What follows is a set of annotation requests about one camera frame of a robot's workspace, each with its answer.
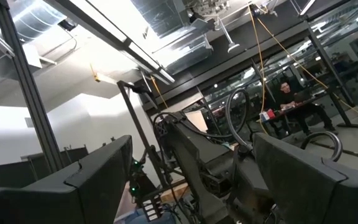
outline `blue object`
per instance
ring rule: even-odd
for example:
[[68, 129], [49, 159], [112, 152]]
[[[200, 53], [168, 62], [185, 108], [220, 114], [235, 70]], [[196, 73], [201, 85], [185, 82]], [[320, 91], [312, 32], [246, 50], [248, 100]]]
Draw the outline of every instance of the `blue object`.
[[125, 224], [146, 224], [146, 223], [151, 223], [151, 224], [176, 224], [176, 221], [173, 217], [173, 215], [169, 212], [165, 212], [161, 218], [156, 219], [154, 221], [148, 222], [146, 215], [144, 214], [143, 209], [138, 209], [135, 211], [135, 213], [133, 213], [132, 215], [129, 215], [126, 219], [125, 219]]

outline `ceiling beam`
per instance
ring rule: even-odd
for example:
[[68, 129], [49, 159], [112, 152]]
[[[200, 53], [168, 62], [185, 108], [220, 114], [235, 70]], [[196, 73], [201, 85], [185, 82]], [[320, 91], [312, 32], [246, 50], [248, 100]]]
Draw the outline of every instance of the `ceiling beam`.
[[45, 0], [52, 7], [73, 19], [96, 37], [114, 47], [139, 66], [153, 74], [156, 78], [169, 85], [175, 80], [154, 59], [145, 53], [136, 43], [117, 28], [114, 23], [101, 13], [89, 1], [80, 0], [76, 4], [70, 0]]

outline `yellow cable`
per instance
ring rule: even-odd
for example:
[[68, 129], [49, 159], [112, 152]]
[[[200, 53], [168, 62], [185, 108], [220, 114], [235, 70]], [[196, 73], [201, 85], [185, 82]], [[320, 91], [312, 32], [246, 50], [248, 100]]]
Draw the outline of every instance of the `yellow cable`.
[[158, 86], [157, 86], [157, 84], [156, 84], [156, 82], [155, 82], [154, 77], [152, 77], [152, 81], [153, 81], [153, 84], [154, 84], [154, 87], [155, 87], [156, 91], [158, 92], [158, 94], [159, 94], [160, 97], [161, 97], [161, 100], [164, 102], [165, 107], [168, 109], [168, 105], [167, 105], [167, 103], [165, 102], [164, 97], [162, 97], [162, 95], [161, 95], [161, 93], [160, 93], [160, 89], [158, 88]]
[[[264, 70], [264, 61], [263, 61], [263, 58], [262, 58], [262, 51], [260, 50], [258, 33], [256, 32], [255, 21], [254, 21], [254, 17], [252, 16], [252, 13], [250, 14], [250, 16], [251, 16], [252, 25], [254, 26], [256, 42], [258, 43], [260, 66], [262, 68], [262, 108], [260, 109], [260, 113], [263, 113], [264, 107], [265, 107], [265, 70]], [[262, 129], [264, 130], [265, 134], [267, 134], [267, 131], [265, 130], [265, 127], [262, 124], [262, 118], [261, 118], [260, 115], [259, 115], [259, 124], [262, 127]]]
[[[297, 59], [295, 59], [295, 57], [293, 57], [287, 50], [286, 48], [277, 40], [277, 38], [269, 31], [269, 29], [265, 26], [265, 24], [258, 18], [259, 23], [265, 28], [265, 30], [273, 37], [273, 39], [279, 44], [279, 46], [281, 46], [281, 48], [287, 53], [287, 55], [289, 55], [311, 78], [313, 78], [314, 80], [316, 80], [316, 82], [318, 82], [320, 85], [322, 85], [326, 90], [328, 89], [328, 86], [326, 86], [323, 82], [321, 82], [320, 80], [318, 80], [316, 77], [314, 77], [304, 66], [301, 65], [301, 63], [299, 61], [297, 61]], [[343, 103], [345, 106], [349, 107], [351, 110], [355, 111], [356, 113], [358, 113], [358, 110], [356, 110], [354, 107], [352, 107], [351, 105], [348, 105], [344, 100], [342, 100], [339, 96], [337, 96], [337, 94], [333, 93], [333, 95], [341, 102]]]

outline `desk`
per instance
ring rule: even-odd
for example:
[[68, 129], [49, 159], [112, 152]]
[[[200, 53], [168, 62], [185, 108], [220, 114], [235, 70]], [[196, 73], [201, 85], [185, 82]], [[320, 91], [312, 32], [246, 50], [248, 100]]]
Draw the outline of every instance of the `desk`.
[[[323, 93], [320, 93], [314, 97], [312, 97], [311, 99], [309, 100], [306, 100], [305, 102], [303, 102], [302, 104], [294, 107], [294, 108], [291, 108], [291, 109], [288, 109], [288, 110], [285, 110], [285, 111], [282, 111], [282, 113], [280, 113], [279, 115], [277, 115], [276, 117], [272, 118], [272, 119], [269, 119], [267, 121], [264, 121], [263, 122], [263, 125], [265, 123], [270, 123], [270, 122], [274, 122], [274, 121], [277, 121], [279, 119], [282, 119], [283, 116], [286, 116], [289, 112], [293, 111], [293, 110], [296, 110], [298, 108], [301, 108], [303, 105], [306, 105], [308, 103], [312, 103], [324, 96], [327, 96], [329, 95], [330, 99], [332, 100], [332, 102], [334, 103], [334, 106], [336, 107], [336, 109], [338, 110], [339, 112], [339, 115], [341, 116], [341, 118], [343, 119], [343, 123], [341, 124], [338, 124], [338, 127], [343, 127], [343, 128], [358, 128], [358, 124], [352, 124], [349, 117], [347, 117], [347, 114], [345, 113], [345, 111], [343, 110], [342, 106], [341, 106], [341, 103], [338, 101], [338, 99], [336, 98], [335, 94], [333, 93], [332, 90], [328, 89], [326, 90], [325, 92]], [[285, 122], [283, 123], [283, 125], [286, 126], [286, 128], [288, 128], [288, 130], [290, 130], [289, 128], [289, 125], [287, 123], [287, 120], [285, 120]]]

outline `man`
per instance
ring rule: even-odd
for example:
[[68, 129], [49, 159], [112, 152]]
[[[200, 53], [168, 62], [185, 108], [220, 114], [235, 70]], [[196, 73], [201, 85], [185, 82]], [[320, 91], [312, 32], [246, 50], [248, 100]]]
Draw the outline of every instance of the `man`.
[[[280, 105], [281, 109], [291, 108], [297, 105], [297, 103], [295, 103], [296, 93], [291, 91], [291, 88], [287, 82], [284, 81], [281, 83], [280, 90], [282, 91], [282, 104]], [[311, 132], [309, 130], [308, 124], [305, 121], [305, 117], [306, 115], [314, 113], [316, 113], [321, 118], [321, 120], [323, 120], [324, 128], [326, 130], [336, 132], [333, 123], [325, 110], [322, 107], [316, 106], [312, 103], [305, 104], [296, 110], [289, 112], [287, 115], [290, 118], [296, 119], [296, 121], [301, 126], [302, 131], [306, 135], [309, 135]]]

